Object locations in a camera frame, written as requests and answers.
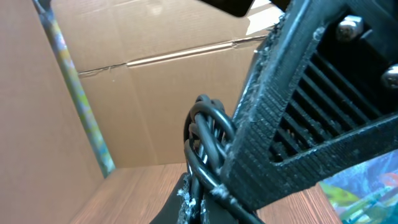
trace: cardboard box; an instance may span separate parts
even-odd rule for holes
[[[184,162],[199,94],[232,114],[253,50],[281,12],[238,19],[196,0],[57,0],[56,18],[116,167]]]
[[[67,224],[103,176],[33,2],[0,33],[0,222]]]

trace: brown tabletop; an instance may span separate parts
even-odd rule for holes
[[[98,188],[72,223],[149,223],[160,211],[185,164],[117,169]],[[319,186],[259,211],[267,224],[341,223]]]

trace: silver screw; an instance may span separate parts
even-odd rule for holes
[[[388,89],[398,89],[398,64],[390,66],[381,76],[381,83]]]
[[[337,26],[336,37],[342,42],[349,42],[363,32],[364,22],[359,16],[346,16]]]

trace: ventilation grille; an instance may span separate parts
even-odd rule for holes
[[[269,157],[282,162],[384,114],[316,52],[280,122]]]

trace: torn cardboard edge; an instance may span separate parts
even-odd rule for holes
[[[92,77],[92,76],[99,74],[99,72],[102,72],[104,70],[110,70],[112,68],[116,68],[116,67],[120,67],[120,66],[127,66],[127,68],[132,68],[132,67],[136,67],[136,66],[140,66],[140,65],[147,65],[147,64],[151,64],[151,63],[164,62],[164,61],[168,61],[168,60],[184,58],[184,57],[189,57],[189,56],[193,56],[193,55],[201,55],[201,54],[205,54],[205,53],[216,52],[219,50],[239,48],[240,46],[244,46],[244,44],[246,44],[246,43],[264,40],[266,37],[267,37],[267,35],[260,35],[257,37],[248,37],[248,38],[243,38],[243,39],[238,39],[238,40],[231,40],[231,41],[227,41],[227,42],[207,45],[204,47],[197,47],[194,49],[182,50],[182,51],[174,52],[171,54],[158,55],[158,56],[153,56],[153,57],[148,57],[148,58],[132,60],[132,61],[126,62],[126,63],[120,63],[117,65],[111,65],[111,66],[107,66],[107,67],[103,67],[103,68],[97,68],[94,70],[80,72],[79,78]]]

